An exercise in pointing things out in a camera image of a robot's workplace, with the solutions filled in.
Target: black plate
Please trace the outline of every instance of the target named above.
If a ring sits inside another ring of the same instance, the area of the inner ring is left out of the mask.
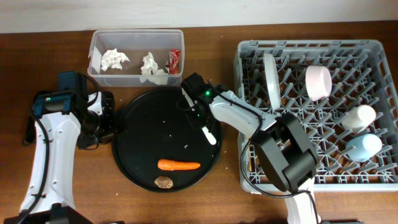
[[[125,131],[112,141],[113,156],[120,171],[144,189],[154,192],[185,189],[204,178],[220,154],[220,123],[216,122],[212,130],[218,139],[212,146],[203,131],[193,129],[185,113],[177,109],[181,97],[180,88],[159,88],[118,111],[118,129]],[[164,171],[157,167],[159,159],[199,162],[201,166],[196,170]],[[154,181],[159,176],[171,178],[174,186],[158,188]]]

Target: dish rack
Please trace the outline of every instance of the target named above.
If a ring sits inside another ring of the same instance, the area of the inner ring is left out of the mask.
[[[278,70],[281,106],[272,110],[262,56],[272,54]],[[309,65],[323,65],[332,77],[328,98],[311,101],[305,88]],[[382,44],[377,40],[270,40],[243,41],[234,59],[235,93],[242,100],[280,116],[294,114],[320,156],[314,191],[398,190],[398,97]],[[372,106],[376,120],[354,135],[341,120],[359,105]],[[383,146],[366,162],[352,161],[345,145],[350,139],[373,133]],[[238,137],[239,156],[248,137]],[[285,142],[279,141],[281,150]],[[260,189],[277,192],[264,175],[252,146],[244,170]],[[245,191],[258,193],[240,176]]]

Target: toy carrot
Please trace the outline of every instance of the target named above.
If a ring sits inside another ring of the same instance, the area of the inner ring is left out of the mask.
[[[159,159],[157,163],[157,167],[161,170],[193,170],[200,167],[200,163],[198,162],[178,162],[171,161],[168,159]]]

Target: plastic bin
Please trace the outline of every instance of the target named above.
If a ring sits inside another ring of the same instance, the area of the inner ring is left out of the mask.
[[[275,57],[281,107],[273,110],[265,85],[264,53]],[[326,66],[332,76],[332,93],[312,102],[305,89],[309,65]],[[300,120],[320,156],[314,191],[396,191],[398,190],[398,96],[385,51],[376,40],[252,40],[238,45],[234,60],[236,94],[266,113],[292,113]],[[347,156],[353,148],[346,143],[357,135],[345,130],[341,120],[359,105],[372,106],[376,120],[358,135],[379,136],[383,147],[365,162]],[[239,156],[247,143],[238,137]],[[286,147],[278,142],[281,150]],[[244,158],[250,180],[265,191],[278,191],[267,181],[257,164],[252,146]],[[254,190],[241,175],[241,186]]]
[[[123,69],[109,68],[101,70],[101,58],[107,50],[117,49],[129,58],[130,62],[121,63]],[[166,85],[156,85],[148,79],[140,82],[142,58],[151,52],[159,68],[166,71],[166,61],[171,49],[181,51],[178,62],[180,73],[165,75]],[[141,86],[179,86],[184,67],[185,47],[184,36],[180,30],[163,29],[129,29],[129,30],[97,30],[93,34],[90,45],[90,65],[87,69],[101,86],[141,87]]]

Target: white wall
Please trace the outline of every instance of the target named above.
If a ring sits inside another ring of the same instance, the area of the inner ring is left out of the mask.
[[[0,33],[398,19],[398,0],[0,0]]]

